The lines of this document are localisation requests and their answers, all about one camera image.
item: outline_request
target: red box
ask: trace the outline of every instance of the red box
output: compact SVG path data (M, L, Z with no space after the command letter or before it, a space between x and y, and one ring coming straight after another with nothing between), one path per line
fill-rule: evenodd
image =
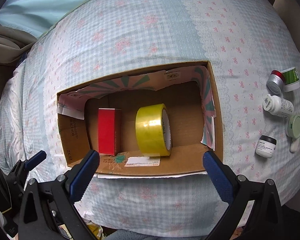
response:
M99 153L117 155L121 146L121 110L99 108L98 110Z

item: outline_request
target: metal screw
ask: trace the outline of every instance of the metal screw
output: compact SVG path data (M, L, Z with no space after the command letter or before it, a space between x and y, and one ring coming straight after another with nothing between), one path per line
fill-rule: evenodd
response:
M271 186L274 185L274 181L273 181L272 179L268 179L267 182L268 182L268 184L271 185Z
M66 176L65 175L63 175L63 174L61 174L61 175L59 175L58 177L57 177L57 181L63 181L63 180L65 180L65 178L66 178Z
M245 181L245 180L246 180L246 177L243 176L243 175L239 175L239 176L238 176L238 180L239 180L239 181Z
M35 181L36 181L36 180L35 180L34 178L32 178L32 179L29 179L29 181L28 181L28 184L29 184L29 185L32 185L32 184L34 184L34 183L35 183Z

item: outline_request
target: green and white container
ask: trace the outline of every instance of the green and white container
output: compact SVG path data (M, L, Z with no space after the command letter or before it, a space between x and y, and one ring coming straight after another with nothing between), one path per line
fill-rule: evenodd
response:
M284 75L286 82L283 87L284 92L289 92L296 90L300 87L298 73L295 67L288 68L286 70L281 71Z

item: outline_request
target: bed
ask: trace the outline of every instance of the bed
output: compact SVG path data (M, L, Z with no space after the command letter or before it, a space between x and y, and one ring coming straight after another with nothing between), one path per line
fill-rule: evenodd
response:
M0 166L8 172L39 150L47 159L29 178L55 179L68 167L56 94L140 66L209 60L223 122L224 159L249 180L274 179L281 204L300 188L300 144L289 152L284 120L262 110L271 70L300 54L267 0L88 0L32 47L0 101ZM300 114L300 89L284 97ZM261 134L276 138L272 159L254 153ZM85 219L157 236L204 236L226 204L207 175L161 179L94 177L76 208ZM249 203L239 226L245 224Z

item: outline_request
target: white bottle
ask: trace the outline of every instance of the white bottle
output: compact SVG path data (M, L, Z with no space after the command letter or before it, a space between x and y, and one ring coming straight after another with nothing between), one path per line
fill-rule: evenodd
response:
M293 104L289 100L270 94L263 100L263 109L279 117L287 118L293 115Z

